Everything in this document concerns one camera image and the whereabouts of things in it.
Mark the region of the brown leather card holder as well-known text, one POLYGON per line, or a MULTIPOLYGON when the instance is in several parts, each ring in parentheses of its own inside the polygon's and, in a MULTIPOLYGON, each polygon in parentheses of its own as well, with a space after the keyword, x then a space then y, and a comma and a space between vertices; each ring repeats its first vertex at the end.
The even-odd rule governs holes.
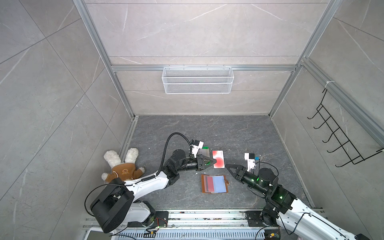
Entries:
MULTIPOLYGON (((203 183, 203 176, 201 175, 201 181, 202 181, 202 192, 204 192, 204 183, 203 183)), ((226 177, 224 175, 220 176, 212 176, 214 181, 214 188, 215 191, 213 193, 205 193, 205 194, 223 194, 227 193, 229 182, 227 181, 226 177)))

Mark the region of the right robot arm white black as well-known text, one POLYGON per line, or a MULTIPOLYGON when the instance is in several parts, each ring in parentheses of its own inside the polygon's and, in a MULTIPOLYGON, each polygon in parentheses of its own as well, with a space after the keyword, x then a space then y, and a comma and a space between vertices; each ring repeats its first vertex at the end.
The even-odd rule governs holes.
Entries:
POLYGON ((270 168, 261 168, 255 175, 242 165, 227 164, 226 169, 240 183, 261 193, 265 199, 260 219, 267 226, 278 225, 288 235, 303 240, 367 240, 363 234, 353 234, 316 213, 293 193, 278 183, 270 168))

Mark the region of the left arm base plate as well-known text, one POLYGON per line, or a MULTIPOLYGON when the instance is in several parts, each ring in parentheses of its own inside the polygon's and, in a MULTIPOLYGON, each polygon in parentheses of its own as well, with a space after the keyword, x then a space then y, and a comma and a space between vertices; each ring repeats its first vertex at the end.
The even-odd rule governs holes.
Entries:
POLYGON ((154 229, 157 227, 167 227, 168 226, 168 211, 156 211, 154 214, 150 214, 150 216, 143 222, 129 222, 130 228, 150 228, 154 229))

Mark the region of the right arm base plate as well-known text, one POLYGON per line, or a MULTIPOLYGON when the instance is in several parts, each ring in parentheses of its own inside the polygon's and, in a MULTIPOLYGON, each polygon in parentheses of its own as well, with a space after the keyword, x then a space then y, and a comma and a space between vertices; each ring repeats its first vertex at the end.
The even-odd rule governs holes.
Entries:
POLYGON ((249 227, 282 227, 281 218, 277 212, 269 210, 261 211, 246 211, 246 220, 248 221, 249 227))

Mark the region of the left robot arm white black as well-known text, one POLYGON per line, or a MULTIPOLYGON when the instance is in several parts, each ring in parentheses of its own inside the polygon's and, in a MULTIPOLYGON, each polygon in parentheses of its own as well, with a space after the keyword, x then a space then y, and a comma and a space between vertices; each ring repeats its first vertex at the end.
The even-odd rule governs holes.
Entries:
POLYGON ((104 155, 111 172, 102 175, 106 186, 90 206, 104 233, 111 233, 124 222, 149 225, 156 211, 148 202, 140 202, 141 197, 173 185, 180 171, 202 171, 217 162, 202 154, 187 156, 185 151, 175 150, 159 171, 144 176, 145 168, 136 167, 138 156, 136 148, 128 150, 125 160, 115 151, 104 155))

